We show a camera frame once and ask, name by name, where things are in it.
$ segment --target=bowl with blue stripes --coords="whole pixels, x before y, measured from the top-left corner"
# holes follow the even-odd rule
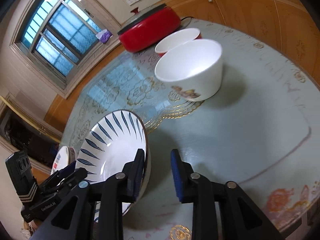
[[[76,161],[76,169],[83,167],[90,184],[105,181],[121,172],[127,162],[132,162],[138,149],[145,152],[145,166],[138,199],[149,181],[151,157],[148,138],[142,120],[133,112],[117,110],[107,114],[87,134]],[[122,203],[123,215],[132,206]],[[95,221],[98,221],[100,203],[97,203]]]

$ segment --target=red electric pot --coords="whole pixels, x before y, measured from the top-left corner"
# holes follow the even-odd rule
[[[162,40],[176,30],[181,20],[165,3],[153,5],[135,13],[118,32],[119,40],[129,52],[137,52]]]

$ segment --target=table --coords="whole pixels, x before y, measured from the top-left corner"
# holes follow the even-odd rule
[[[170,239],[175,225],[192,228],[192,205],[175,193],[170,151],[211,181],[237,182],[284,230],[320,195],[320,93],[306,73],[263,42],[229,27],[193,19],[203,38],[223,47],[218,93],[183,101],[154,76],[154,46],[123,52],[80,94],[61,145],[80,149],[93,125],[128,109],[143,120],[151,177],[143,198],[124,216],[124,239]]]

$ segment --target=white container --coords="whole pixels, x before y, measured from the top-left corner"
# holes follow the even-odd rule
[[[188,41],[160,58],[155,75],[186,100],[205,100],[221,85],[222,47],[214,40]]]
[[[161,57],[167,53],[170,49],[173,49],[183,43],[188,41],[193,41],[195,39],[200,39],[200,30],[197,28],[187,28],[175,33],[170,34],[161,40],[155,47],[155,52]]]

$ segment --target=lid knob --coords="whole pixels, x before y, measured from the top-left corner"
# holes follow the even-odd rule
[[[130,12],[132,12],[132,13],[134,13],[134,14],[137,14],[139,11],[138,11],[138,8],[139,7],[137,7],[137,8],[134,8],[132,11],[130,11]]]

